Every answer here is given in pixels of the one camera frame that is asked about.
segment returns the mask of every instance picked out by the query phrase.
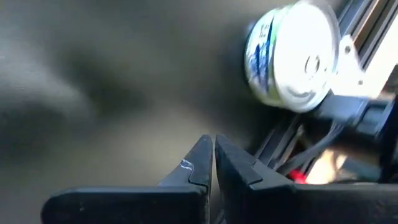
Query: gray background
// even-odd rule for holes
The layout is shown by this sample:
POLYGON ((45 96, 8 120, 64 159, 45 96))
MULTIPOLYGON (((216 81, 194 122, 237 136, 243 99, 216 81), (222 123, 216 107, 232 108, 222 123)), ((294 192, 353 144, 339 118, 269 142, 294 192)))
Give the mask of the gray background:
POLYGON ((279 111, 244 85, 243 46, 291 2, 1 1, 2 223, 40 223, 67 187, 156 185, 202 134, 256 148, 279 111))

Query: black cable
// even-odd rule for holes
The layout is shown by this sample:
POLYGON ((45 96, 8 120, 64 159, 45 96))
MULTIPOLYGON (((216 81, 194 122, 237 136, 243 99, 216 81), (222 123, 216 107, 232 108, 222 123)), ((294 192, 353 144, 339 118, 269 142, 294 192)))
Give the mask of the black cable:
POLYGON ((298 168, 309 159, 315 158, 317 155, 322 153, 344 130, 344 125, 341 123, 333 122, 329 133, 315 145, 294 156, 293 158, 286 161, 280 167, 277 168, 277 172, 282 175, 287 175, 290 171, 298 168))

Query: blurred surface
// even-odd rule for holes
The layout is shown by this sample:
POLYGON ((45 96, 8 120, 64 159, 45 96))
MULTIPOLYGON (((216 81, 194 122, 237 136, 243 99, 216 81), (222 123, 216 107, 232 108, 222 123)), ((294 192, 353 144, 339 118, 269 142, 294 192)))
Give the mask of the blurred surface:
POLYGON ((202 134, 255 148, 279 116, 243 84, 244 42, 291 2, 2 1, 2 222, 40 223, 67 187, 156 185, 202 134))

